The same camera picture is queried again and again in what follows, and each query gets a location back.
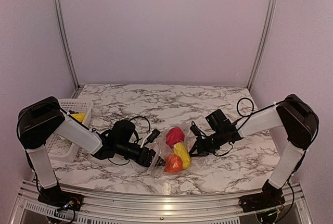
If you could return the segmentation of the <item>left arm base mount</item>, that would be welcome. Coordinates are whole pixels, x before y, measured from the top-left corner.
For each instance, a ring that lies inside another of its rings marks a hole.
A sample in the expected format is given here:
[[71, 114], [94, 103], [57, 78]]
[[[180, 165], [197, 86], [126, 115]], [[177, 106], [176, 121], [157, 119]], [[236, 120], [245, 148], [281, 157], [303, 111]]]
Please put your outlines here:
[[83, 202], [83, 195], [63, 190], [51, 190], [42, 192], [37, 200], [61, 210], [70, 209], [79, 211]]

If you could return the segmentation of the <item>clear zip top bag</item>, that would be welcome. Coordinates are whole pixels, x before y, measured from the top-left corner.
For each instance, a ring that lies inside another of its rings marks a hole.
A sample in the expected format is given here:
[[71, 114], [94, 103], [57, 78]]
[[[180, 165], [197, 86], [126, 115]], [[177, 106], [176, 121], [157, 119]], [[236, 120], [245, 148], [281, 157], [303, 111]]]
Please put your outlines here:
[[183, 143], [185, 144], [188, 152], [194, 145], [196, 141], [196, 136], [191, 132], [190, 124], [188, 123], [184, 123], [178, 126], [171, 126], [168, 129], [162, 131], [161, 134], [151, 144], [148, 144], [148, 148], [153, 149], [156, 152], [156, 155], [152, 160], [150, 167], [148, 167], [147, 169], [148, 174], [153, 175], [155, 177], [159, 177], [162, 175], [176, 175], [179, 173], [186, 173], [186, 172], [190, 173], [190, 172], [199, 171], [201, 168], [204, 167], [204, 165], [206, 165], [207, 163], [206, 157], [191, 157], [191, 165], [187, 169], [182, 170], [181, 172], [176, 174], [164, 172], [165, 166], [155, 167], [155, 163], [159, 156], [162, 157], [164, 160], [166, 160], [166, 158], [169, 155], [174, 154], [173, 148], [170, 148], [165, 142], [167, 133], [174, 127], [180, 127], [184, 132], [185, 140]]

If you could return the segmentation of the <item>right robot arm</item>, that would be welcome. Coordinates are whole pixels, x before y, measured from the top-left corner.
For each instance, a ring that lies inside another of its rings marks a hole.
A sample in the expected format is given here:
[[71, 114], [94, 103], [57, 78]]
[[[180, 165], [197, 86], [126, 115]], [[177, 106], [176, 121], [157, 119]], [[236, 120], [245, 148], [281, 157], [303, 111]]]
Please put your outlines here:
[[191, 157], [216, 155], [224, 144], [233, 145], [249, 136], [263, 131], [283, 129], [287, 143], [270, 177], [258, 195], [258, 203], [269, 207], [288, 180], [298, 171], [309, 147], [319, 132], [319, 117], [315, 111], [295, 94], [247, 115], [231, 121], [222, 110], [217, 109], [206, 116], [213, 133], [204, 133], [192, 122], [190, 130], [196, 141], [189, 154]]

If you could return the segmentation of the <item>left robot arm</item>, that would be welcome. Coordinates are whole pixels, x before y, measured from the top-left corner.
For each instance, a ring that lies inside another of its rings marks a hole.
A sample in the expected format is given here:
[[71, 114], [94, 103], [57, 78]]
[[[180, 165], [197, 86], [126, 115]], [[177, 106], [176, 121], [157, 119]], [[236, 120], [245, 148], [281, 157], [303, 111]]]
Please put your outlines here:
[[130, 120], [117, 121], [111, 129], [98, 133], [74, 119], [53, 96], [20, 111], [16, 134], [40, 182], [41, 196], [55, 206], [62, 205], [66, 195], [60, 188], [46, 150], [47, 140], [52, 135], [71, 141], [99, 160], [118, 154], [146, 168], [165, 165], [155, 150], [130, 141], [132, 136], [138, 135]]

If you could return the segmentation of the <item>yellow fake lemon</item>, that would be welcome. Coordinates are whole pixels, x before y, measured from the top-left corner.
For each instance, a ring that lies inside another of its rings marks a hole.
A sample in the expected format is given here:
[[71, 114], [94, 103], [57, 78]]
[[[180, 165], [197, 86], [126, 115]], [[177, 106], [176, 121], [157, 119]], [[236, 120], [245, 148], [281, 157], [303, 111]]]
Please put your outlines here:
[[74, 114], [70, 114], [71, 117], [73, 117], [75, 120], [77, 120], [80, 123], [83, 123], [86, 114], [84, 113], [74, 113]]

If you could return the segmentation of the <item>purple fake grape bunch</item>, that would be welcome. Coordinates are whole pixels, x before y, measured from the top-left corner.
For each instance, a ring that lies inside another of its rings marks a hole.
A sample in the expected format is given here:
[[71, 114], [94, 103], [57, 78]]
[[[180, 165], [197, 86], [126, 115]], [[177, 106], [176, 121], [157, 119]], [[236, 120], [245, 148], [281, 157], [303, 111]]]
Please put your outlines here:
[[72, 114], [78, 114], [79, 112], [74, 110], [69, 110], [68, 113], [72, 115]]

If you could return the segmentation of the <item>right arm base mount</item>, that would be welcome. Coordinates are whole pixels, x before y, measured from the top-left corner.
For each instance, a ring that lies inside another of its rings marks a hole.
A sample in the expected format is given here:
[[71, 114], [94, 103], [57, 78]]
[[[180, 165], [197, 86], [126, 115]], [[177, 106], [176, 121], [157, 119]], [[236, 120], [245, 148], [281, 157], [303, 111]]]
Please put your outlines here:
[[276, 197], [272, 197], [268, 193], [256, 193], [244, 195], [239, 198], [238, 205], [242, 208], [244, 213], [251, 211], [264, 210], [285, 204], [285, 198], [282, 193]]

